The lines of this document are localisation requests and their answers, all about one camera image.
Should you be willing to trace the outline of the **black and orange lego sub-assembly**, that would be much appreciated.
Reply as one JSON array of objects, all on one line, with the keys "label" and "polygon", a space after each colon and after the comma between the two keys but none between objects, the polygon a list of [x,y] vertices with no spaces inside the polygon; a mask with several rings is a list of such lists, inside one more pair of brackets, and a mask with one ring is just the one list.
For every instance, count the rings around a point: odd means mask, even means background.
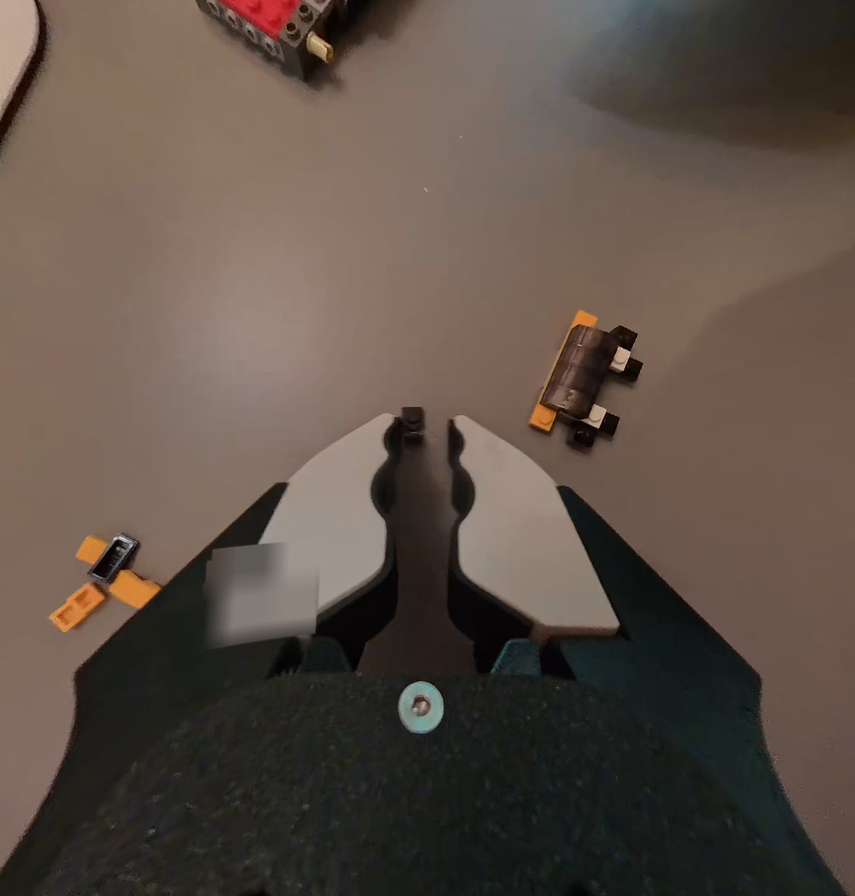
[{"label": "black and orange lego sub-assembly", "polygon": [[602,330],[596,316],[578,310],[529,425],[549,434],[564,420],[570,428],[568,446],[581,452],[593,448],[599,435],[612,438],[620,418],[598,405],[598,395],[610,376],[636,382],[643,368],[633,352],[637,339],[638,333],[624,326]]}]

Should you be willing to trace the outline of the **glossy black lego tile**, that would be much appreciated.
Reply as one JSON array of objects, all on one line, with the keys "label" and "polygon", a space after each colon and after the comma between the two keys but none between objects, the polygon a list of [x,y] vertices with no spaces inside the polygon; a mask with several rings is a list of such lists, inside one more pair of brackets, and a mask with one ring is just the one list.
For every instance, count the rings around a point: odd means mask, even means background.
[{"label": "glossy black lego tile", "polygon": [[140,546],[138,539],[125,533],[117,533],[90,564],[89,578],[99,584],[113,584],[120,572],[129,568]]}]

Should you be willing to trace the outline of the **partly built lego car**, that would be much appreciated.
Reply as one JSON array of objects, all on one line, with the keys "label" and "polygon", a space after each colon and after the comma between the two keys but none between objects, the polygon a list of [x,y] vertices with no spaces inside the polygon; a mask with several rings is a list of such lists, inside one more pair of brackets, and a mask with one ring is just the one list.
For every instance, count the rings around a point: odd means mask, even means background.
[{"label": "partly built lego car", "polygon": [[333,63],[332,1],[197,1],[200,11],[283,73],[305,81]]}]

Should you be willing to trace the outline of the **white rounded board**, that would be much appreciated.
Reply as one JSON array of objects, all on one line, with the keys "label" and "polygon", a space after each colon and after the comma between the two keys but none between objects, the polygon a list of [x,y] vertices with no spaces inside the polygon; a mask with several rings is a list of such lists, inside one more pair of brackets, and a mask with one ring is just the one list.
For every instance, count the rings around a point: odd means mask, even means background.
[{"label": "white rounded board", "polygon": [[38,1],[0,1],[0,149],[44,57],[47,22]]}]

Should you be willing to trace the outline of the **short orange lego plate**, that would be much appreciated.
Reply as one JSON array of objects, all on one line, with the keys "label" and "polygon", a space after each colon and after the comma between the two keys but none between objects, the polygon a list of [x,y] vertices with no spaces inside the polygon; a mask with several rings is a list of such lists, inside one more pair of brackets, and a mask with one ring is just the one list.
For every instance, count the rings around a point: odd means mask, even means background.
[{"label": "short orange lego plate", "polygon": [[107,598],[105,589],[94,581],[88,581],[51,613],[49,620],[58,631],[67,633],[81,625]]}]

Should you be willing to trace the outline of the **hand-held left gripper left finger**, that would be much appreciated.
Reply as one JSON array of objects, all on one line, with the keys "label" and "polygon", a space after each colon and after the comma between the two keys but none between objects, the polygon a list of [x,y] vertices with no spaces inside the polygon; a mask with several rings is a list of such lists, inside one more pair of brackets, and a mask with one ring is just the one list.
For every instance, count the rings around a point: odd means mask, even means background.
[{"label": "hand-held left gripper left finger", "polygon": [[314,635],[362,656],[398,606],[399,417],[382,413],[313,456],[290,479],[259,543],[300,545],[318,569]]}]

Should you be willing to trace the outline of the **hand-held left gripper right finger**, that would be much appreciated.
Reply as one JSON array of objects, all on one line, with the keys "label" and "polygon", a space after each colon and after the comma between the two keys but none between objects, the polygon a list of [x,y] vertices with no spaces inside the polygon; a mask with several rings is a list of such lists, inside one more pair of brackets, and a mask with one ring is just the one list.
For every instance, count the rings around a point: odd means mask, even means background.
[{"label": "hand-held left gripper right finger", "polygon": [[448,424],[452,532],[447,608],[475,666],[505,644],[608,638],[621,624],[551,476],[475,420]]}]

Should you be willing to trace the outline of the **long orange lego plate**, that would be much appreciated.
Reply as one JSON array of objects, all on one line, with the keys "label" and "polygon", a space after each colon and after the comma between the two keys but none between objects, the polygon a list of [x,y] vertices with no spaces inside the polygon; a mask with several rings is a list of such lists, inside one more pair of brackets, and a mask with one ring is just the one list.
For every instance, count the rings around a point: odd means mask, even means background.
[{"label": "long orange lego plate", "polygon": [[[97,559],[109,541],[96,536],[87,536],[80,544],[75,554],[76,558],[90,569],[90,564]],[[117,600],[134,609],[141,609],[158,595],[161,587],[154,581],[145,579],[135,573],[131,565],[132,563],[130,563],[128,569],[120,572],[113,584],[107,586],[96,583]]]}]

